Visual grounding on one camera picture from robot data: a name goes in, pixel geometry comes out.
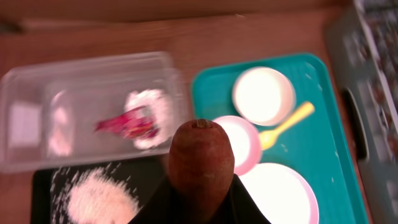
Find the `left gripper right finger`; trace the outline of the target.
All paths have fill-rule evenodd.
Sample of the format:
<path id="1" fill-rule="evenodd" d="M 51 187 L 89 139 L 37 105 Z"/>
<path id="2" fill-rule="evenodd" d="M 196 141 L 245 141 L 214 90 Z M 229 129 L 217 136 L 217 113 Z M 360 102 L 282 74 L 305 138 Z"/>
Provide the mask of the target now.
<path id="1" fill-rule="evenodd" d="M 223 223 L 271 224 L 236 174 L 223 202 Z"/>

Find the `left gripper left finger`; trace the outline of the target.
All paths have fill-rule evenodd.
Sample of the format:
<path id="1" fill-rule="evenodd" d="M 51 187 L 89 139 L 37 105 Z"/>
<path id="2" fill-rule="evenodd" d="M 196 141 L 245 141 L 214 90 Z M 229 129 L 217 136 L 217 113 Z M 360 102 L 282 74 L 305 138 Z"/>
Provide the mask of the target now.
<path id="1" fill-rule="evenodd" d="M 129 224 L 174 224 L 177 195 L 170 181 L 165 178 L 156 188 L 150 200 L 141 208 Z"/>

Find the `orange carrot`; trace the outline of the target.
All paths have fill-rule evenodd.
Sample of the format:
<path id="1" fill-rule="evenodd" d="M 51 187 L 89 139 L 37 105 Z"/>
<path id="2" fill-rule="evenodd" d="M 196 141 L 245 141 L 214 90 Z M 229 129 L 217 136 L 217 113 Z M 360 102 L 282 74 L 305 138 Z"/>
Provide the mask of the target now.
<path id="1" fill-rule="evenodd" d="M 217 123 L 194 119 L 174 134 L 168 178 L 192 210 L 203 219 L 214 214 L 234 177 L 234 155 L 228 135 Z"/>

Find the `red snack wrapper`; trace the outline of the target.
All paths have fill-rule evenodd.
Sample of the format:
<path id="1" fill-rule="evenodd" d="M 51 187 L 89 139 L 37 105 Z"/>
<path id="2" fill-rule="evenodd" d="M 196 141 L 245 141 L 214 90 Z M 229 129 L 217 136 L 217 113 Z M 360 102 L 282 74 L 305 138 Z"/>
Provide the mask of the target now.
<path id="1" fill-rule="evenodd" d="M 125 139 L 153 138 L 159 130 L 155 115 L 148 106 L 138 106 L 95 125 L 95 132 L 117 134 Z"/>

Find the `white tissue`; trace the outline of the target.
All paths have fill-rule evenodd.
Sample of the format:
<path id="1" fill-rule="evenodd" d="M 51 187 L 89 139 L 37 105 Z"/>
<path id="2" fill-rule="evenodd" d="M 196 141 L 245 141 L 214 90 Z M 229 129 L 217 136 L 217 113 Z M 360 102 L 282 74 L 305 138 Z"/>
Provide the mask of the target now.
<path id="1" fill-rule="evenodd" d="M 172 101 L 163 90 L 147 89 L 141 92 L 131 92 L 124 104 L 124 111 L 127 112 L 139 106 L 150 108 L 159 131 L 152 138 L 137 138 L 133 140 L 136 148 L 145 150 L 157 147 L 172 137 Z"/>

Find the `white bowl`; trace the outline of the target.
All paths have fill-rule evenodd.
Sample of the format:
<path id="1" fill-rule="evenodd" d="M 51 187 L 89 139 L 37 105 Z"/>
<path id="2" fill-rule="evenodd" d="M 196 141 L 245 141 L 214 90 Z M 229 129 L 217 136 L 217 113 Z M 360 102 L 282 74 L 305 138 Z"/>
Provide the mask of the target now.
<path id="1" fill-rule="evenodd" d="M 281 123 L 296 105 L 291 81 L 269 67 L 243 71 L 233 85 L 232 99 L 236 111 L 244 119 L 260 126 Z"/>

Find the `black waste tray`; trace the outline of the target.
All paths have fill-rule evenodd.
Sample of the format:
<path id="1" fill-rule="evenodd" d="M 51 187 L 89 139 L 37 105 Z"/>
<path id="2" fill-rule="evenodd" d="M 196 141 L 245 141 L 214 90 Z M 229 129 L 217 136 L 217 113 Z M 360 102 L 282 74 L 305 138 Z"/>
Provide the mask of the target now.
<path id="1" fill-rule="evenodd" d="M 30 222 L 71 223 L 69 191 L 95 170 L 103 178 L 122 184 L 139 208 L 149 201 L 165 175 L 159 156 L 38 170 L 32 181 Z"/>

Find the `grey dishwasher rack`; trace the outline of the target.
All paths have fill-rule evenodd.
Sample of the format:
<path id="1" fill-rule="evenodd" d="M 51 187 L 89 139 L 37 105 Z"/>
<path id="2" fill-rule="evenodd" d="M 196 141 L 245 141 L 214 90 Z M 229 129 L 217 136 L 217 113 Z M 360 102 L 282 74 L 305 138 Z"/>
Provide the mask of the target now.
<path id="1" fill-rule="evenodd" d="M 374 223 L 397 223 L 397 1 L 353 1 L 325 33 Z"/>

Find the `white round plate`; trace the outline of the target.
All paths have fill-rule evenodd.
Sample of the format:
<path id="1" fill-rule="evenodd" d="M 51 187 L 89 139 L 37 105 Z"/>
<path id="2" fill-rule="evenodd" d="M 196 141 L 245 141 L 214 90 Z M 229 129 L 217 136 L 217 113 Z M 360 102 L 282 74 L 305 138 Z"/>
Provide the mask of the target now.
<path id="1" fill-rule="evenodd" d="M 262 163 L 239 178 L 271 223 L 319 224 L 315 193 L 295 170 L 282 164 Z"/>

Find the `pink bowl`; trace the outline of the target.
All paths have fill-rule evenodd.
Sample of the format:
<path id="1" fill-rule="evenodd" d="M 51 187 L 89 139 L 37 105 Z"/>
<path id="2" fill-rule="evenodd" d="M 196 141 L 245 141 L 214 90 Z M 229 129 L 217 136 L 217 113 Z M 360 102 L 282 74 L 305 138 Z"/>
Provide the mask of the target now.
<path id="1" fill-rule="evenodd" d="M 220 116 L 213 120 L 227 133 L 234 155 L 234 173 L 244 175 L 262 157 L 259 133 L 255 126 L 239 116 Z"/>

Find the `pile of white rice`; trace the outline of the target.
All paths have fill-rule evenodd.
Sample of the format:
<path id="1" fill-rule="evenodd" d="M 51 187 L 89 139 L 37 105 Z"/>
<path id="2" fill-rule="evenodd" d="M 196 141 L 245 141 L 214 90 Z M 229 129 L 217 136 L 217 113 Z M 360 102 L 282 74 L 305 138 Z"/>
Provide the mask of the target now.
<path id="1" fill-rule="evenodd" d="M 127 182 L 113 175 L 120 164 L 61 167 L 52 174 L 50 223 L 129 223 L 140 211 Z"/>

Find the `yellow plastic spoon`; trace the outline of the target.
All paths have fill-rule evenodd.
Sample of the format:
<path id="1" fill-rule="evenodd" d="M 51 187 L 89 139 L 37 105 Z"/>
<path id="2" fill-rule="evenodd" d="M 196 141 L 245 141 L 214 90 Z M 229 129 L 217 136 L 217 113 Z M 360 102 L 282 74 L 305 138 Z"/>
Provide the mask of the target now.
<path id="1" fill-rule="evenodd" d="M 314 105 L 311 102 L 306 101 L 302 103 L 282 124 L 278 125 L 278 127 L 259 133 L 262 150 L 265 151 L 270 149 L 283 132 L 292 126 L 295 126 L 314 112 Z"/>

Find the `clear plastic bin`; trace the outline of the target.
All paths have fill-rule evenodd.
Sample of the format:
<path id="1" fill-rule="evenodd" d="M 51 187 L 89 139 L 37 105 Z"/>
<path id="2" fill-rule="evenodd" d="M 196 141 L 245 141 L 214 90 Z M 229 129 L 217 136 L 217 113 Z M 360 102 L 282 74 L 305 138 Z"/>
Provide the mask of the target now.
<path id="1" fill-rule="evenodd" d="M 1 79 L 1 172 L 15 173 L 165 154 L 170 142 L 141 150 L 97 132 L 124 112 L 134 91 L 162 90 L 172 130 L 184 123 L 182 80 L 164 52 L 17 67 Z"/>

